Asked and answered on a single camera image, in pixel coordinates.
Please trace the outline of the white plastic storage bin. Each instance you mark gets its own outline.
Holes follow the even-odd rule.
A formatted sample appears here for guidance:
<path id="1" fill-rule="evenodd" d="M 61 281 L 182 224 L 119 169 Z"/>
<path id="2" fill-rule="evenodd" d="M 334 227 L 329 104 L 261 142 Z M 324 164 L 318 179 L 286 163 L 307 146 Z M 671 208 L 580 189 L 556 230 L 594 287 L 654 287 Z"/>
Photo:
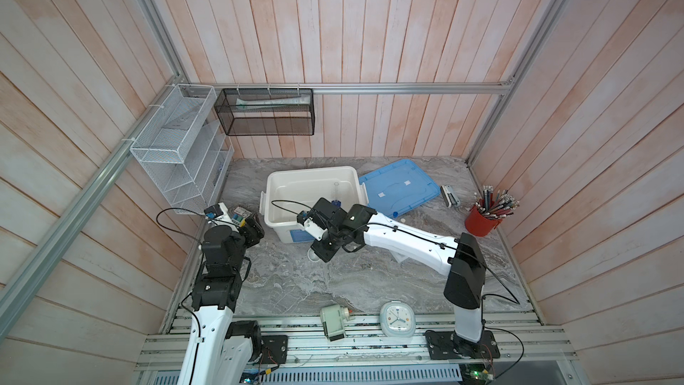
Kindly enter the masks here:
<path id="1" fill-rule="evenodd" d="M 344 210 L 368 203 L 365 185 L 352 167 L 278 171 L 269 176 L 261 192 L 259 213 L 281 242 L 313 242 L 299 227 L 297 214 L 310 210 L 321 198 L 340 201 Z"/>

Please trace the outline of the blue plastic bin lid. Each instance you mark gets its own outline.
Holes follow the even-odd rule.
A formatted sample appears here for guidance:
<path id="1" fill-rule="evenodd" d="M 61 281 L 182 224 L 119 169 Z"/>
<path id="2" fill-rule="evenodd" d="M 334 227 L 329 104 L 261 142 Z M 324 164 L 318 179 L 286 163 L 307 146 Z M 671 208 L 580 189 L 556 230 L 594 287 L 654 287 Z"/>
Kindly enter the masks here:
<path id="1" fill-rule="evenodd" d="M 396 219 L 438 197 L 439 186 L 412 160 L 399 160 L 359 178 L 368 206 Z"/>

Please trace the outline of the blue base glass cylinder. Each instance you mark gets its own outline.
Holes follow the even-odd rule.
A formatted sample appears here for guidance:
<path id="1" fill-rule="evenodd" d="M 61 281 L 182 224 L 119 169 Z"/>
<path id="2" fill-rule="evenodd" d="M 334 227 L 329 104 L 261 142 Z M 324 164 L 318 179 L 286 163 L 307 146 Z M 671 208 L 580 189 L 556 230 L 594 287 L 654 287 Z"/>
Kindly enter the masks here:
<path id="1" fill-rule="evenodd" d="M 339 208 L 341 207 L 340 194 L 340 182 L 336 181 L 333 185 L 333 200 L 331 201 L 331 203 Z"/>

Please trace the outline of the small white dish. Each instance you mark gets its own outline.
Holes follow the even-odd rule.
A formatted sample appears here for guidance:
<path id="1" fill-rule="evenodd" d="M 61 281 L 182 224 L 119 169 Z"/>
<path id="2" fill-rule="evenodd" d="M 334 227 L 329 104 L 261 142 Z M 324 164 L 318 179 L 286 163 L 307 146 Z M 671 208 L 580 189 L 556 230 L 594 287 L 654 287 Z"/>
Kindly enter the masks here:
<path id="1" fill-rule="evenodd" d="M 312 249 L 309 249 L 307 251 L 307 258 L 313 263 L 321 261 L 321 259 L 315 254 L 315 252 Z"/>

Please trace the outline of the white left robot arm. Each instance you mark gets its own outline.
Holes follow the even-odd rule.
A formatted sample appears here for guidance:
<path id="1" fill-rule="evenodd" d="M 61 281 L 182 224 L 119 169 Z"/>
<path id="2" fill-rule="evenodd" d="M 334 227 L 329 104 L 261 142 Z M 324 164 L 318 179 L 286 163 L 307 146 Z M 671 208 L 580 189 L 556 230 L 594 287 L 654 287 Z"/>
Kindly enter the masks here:
<path id="1" fill-rule="evenodd" d="M 247 365 L 262 358 L 258 323 L 235 322 L 233 316 L 251 271 L 247 249 L 265 233 L 257 215 L 233 214 L 222 202 L 204 214 L 211 226 L 201 242 L 204 262 L 188 295 L 192 324 L 178 382 L 239 384 Z"/>

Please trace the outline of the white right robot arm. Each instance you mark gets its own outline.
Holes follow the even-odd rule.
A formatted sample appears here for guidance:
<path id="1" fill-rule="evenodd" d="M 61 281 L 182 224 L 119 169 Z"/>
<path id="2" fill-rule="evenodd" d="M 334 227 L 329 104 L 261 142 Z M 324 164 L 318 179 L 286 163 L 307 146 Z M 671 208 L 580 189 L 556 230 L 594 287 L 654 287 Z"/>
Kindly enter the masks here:
<path id="1" fill-rule="evenodd" d="M 487 265 L 473 235 L 434 235 L 406 226 L 361 204 L 343 210 L 325 198 L 297 214 L 299 227 L 313 236 L 311 250 L 329 262 L 343 250 L 356 252 L 365 246 L 409 258 L 446 277 L 443 295 L 454 306 L 455 334 L 478 343 L 484 332 L 483 290 Z"/>

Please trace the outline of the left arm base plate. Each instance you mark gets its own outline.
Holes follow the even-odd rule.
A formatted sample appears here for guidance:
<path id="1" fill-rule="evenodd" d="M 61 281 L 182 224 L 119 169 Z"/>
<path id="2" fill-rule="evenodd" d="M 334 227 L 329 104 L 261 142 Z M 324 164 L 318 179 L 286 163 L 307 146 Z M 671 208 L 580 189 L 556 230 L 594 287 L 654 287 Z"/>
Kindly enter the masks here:
<path id="1" fill-rule="evenodd" d="M 287 361 L 289 337 L 286 335 L 251 336 L 252 345 L 249 364 L 258 362 L 283 365 Z"/>

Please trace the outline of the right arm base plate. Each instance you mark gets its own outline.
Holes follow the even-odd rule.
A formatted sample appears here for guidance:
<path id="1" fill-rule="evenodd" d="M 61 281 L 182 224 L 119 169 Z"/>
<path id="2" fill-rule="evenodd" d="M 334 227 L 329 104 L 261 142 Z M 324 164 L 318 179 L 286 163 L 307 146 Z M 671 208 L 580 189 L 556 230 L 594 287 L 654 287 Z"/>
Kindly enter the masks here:
<path id="1" fill-rule="evenodd" d="M 427 330 L 424 333 L 431 360 L 482 359 L 501 357 L 498 343 L 489 330 L 482 332 L 479 342 L 470 342 L 452 332 Z"/>

